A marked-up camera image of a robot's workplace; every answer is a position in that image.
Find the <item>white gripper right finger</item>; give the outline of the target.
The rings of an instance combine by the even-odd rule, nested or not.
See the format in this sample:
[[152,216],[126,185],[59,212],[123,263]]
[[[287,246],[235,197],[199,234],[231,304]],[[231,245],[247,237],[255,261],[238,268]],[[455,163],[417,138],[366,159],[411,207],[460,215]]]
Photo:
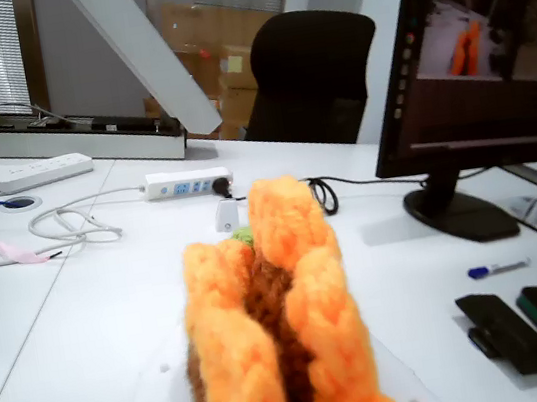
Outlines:
[[372,340],[372,349],[380,388],[385,395],[395,402],[441,402],[381,341]]

